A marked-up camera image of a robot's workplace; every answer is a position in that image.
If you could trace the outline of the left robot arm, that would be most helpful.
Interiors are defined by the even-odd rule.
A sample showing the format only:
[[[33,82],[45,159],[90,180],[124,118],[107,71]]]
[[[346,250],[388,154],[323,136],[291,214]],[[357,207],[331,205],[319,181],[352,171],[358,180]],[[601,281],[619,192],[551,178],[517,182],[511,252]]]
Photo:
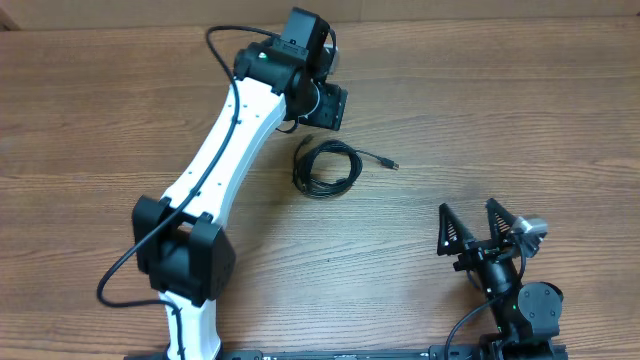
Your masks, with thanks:
[[[224,232],[231,205],[268,137],[284,121],[338,130],[347,93],[326,81],[335,33],[319,15],[293,8],[280,34],[240,50],[227,73],[223,109],[199,151],[159,200],[132,212],[138,268],[164,305],[170,341],[160,359],[218,359],[216,300],[235,252]]]

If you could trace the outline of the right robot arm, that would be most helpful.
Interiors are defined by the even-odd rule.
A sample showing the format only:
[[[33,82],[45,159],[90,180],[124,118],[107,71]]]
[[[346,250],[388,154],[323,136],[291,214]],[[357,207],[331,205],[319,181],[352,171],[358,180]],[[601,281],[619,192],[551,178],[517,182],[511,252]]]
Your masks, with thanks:
[[[467,275],[485,302],[454,325],[443,346],[432,346],[429,353],[441,359],[566,359],[566,347],[553,343],[560,333],[563,292],[549,282],[523,282],[527,261],[548,233],[547,222],[516,216],[493,198],[485,208],[490,238],[478,240],[449,205],[439,206],[437,254],[455,256],[454,270]],[[476,345],[455,346],[456,333],[486,309],[497,331],[481,336]]]

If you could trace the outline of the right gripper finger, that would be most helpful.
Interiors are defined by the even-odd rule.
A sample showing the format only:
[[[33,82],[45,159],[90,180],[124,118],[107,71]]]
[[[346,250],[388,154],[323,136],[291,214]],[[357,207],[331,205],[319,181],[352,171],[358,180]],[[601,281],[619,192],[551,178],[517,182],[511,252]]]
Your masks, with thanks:
[[[500,245],[511,230],[516,217],[506,210],[497,200],[490,198],[485,204],[491,241]]]
[[[475,241],[476,238],[452,209],[446,203],[442,203],[439,206],[437,254],[443,256],[463,253]]]

